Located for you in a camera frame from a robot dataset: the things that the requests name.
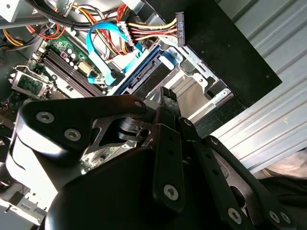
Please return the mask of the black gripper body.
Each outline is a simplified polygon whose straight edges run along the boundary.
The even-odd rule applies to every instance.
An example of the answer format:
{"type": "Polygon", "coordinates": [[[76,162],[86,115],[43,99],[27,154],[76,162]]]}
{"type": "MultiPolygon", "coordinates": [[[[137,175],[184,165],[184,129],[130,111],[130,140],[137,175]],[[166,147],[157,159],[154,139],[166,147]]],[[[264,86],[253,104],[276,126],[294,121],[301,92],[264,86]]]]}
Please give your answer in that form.
{"type": "Polygon", "coordinates": [[[186,201],[176,213],[151,195],[154,155],[147,148],[129,150],[67,183],[54,198],[47,230],[252,230],[220,217],[213,196],[194,163],[183,164],[186,201]]]}

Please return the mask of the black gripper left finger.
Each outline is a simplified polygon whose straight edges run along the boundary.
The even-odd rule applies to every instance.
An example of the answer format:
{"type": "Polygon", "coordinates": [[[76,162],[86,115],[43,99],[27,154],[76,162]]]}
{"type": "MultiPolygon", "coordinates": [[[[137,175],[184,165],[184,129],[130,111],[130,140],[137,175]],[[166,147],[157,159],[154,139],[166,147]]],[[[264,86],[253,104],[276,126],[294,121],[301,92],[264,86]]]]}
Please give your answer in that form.
{"type": "Polygon", "coordinates": [[[154,202],[179,213],[185,205],[181,137],[162,88],[153,109],[133,95],[36,101],[24,105],[9,157],[21,179],[48,201],[70,181],[122,156],[147,148],[153,153],[154,202]]]}

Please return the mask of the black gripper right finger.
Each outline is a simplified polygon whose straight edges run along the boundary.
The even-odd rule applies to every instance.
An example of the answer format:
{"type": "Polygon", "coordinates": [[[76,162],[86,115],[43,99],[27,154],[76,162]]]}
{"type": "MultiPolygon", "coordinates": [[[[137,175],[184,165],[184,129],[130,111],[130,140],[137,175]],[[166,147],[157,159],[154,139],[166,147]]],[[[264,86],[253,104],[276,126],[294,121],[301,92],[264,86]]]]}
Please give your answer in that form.
{"type": "Polygon", "coordinates": [[[210,224],[213,230],[297,229],[290,213],[217,138],[199,137],[195,126],[181,116],[172,90],[169,107],[177,117],[186,150],[212,195],[217,214],[217,220],[210,224]]]}

